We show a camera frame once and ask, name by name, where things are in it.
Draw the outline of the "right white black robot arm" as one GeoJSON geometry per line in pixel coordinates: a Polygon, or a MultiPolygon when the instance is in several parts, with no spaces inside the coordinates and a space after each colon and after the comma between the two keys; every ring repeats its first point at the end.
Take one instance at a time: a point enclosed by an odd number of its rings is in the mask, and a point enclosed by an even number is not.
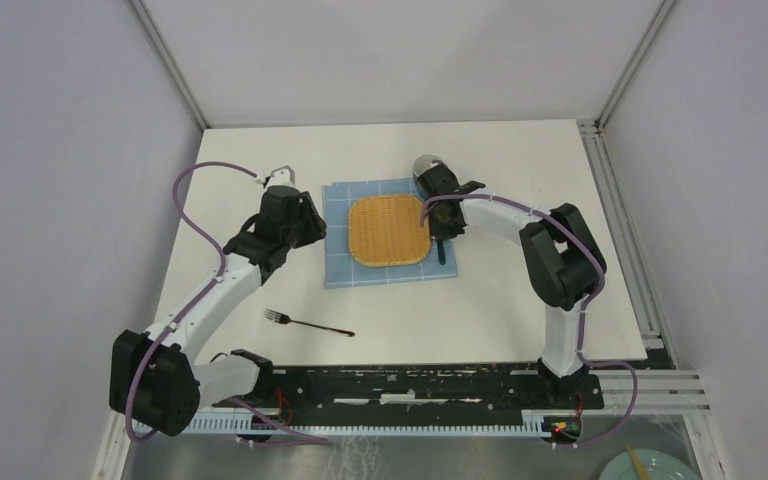
{"type": "Polygon", "coordinates": [[[478,227],[520,245],[532,289],[546,307],[538,396],[551,408],[566,406],[588,373],[586,313],[607,271],[582,213],[570,203],[541,211],[496,195],[481,182],[461,183],[434,155],[417,158],[412,175],[424,200],[420,221],[433,240],[452,240],[478,227]]]}

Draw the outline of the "black metal fork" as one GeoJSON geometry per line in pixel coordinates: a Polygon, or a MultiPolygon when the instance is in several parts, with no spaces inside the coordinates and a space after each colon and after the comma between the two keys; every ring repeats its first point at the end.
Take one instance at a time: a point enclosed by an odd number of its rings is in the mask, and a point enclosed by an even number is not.
{"type": "Polygon", "coordinates": [[[270,321],[272,321],[274,323],[280,324],[280,325],[296,324],[296,325],[301,325],[301,326],[308,327],[308,328],[313,328],[313,329],[318,329],[318,330],[322,330],[322,331],[327,331],[327,332],[335,333],[335,334],[338,334],[338,335],[341,335],[341,336],[345,336],[345,337],[348,337],[348,338],[353,338],[353,337],[356,336],[356,333],[353,332],[353,331],[339,329],[339,328],[334,328],[334,327],[328,327],[328,326],[319,325],[319,324],[310,323],[310,322],[305,322],[305,321],[300,321],[300,320],[295,320],[295,319],[291,318],[287,314],[284,314],[284,313],[281,313],[281,312],[278,312],[278,311],[275,311],[275,310],[271,310],[271,309],[265,309],[264,310],[264,317],[266,319],[268,319],[268,320],[270,320],[270,321]]]}

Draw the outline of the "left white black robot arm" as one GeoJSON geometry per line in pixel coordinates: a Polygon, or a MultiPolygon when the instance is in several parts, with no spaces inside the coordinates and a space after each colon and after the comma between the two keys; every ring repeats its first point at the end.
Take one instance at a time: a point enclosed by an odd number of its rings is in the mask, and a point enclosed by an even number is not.
{"type": "Polygon", "coordinates": [[[286,262],[288,253],[326,236],[308,192],[271,186],[260,210],[221,250],[217,268],[165,320],[141,333],[123,331],[112,348],[109,405],[167,436],[180,434],[197,411],[239,396],[267,404],[272,361],[246,350],[197,364],[207,340],[235,308],[286,262]]]}

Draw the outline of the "blue checked cloth napkin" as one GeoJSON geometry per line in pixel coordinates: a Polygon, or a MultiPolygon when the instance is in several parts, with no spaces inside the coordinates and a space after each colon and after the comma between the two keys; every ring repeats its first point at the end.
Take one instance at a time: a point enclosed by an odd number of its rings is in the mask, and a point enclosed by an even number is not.
{"type": "Polygon", "coordinates": [[[452,279],[457,276],[454,248],[445,242],[447,263],[438,263],[436,244],[428,256],[417,264],[383,268],[365,267],[353,260],[348,249],[348,213],[359,199],[391,194],[417,196],[409,178],[334,182],[322,188],[325,238],[325,287],[328,289],[379,286],[409,282],[452,279]]]}

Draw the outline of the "white blue mug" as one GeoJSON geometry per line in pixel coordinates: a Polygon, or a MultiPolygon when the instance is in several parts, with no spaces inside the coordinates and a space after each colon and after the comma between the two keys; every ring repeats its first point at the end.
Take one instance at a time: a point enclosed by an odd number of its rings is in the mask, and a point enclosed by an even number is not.
{"type": "Polygon", "coordinates": [[[437,155],[423,154],[419,156],[411,167],[413,181],[417,183],[422,174],[438,164],[444,164],[444,161],[437,155]]]}

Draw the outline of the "woven bamboo placemat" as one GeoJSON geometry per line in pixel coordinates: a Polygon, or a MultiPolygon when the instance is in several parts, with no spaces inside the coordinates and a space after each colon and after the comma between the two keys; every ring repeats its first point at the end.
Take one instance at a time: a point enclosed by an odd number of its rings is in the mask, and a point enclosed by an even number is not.
{"type": "Polygon", "coordinates": [[[417,264],[431,251],[427,225],[420,224],[423,202],[410,194],[359,199],[348,213],[348,249],[370,268],[417,264]]]}

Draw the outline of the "gold spoon teal handle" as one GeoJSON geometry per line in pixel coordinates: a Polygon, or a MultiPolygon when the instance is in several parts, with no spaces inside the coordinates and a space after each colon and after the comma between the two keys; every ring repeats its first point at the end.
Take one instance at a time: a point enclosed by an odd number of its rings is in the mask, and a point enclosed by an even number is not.
{"type": "Polygon", "coordinates": [[[445,241],[437,239],[435,241],[435,243],[436,243],[438,263],[441,266],[443,266],[443,265],[445,265],[447,263],[447,255],[446,255],[446,251],[445,251],[445,241]]]}

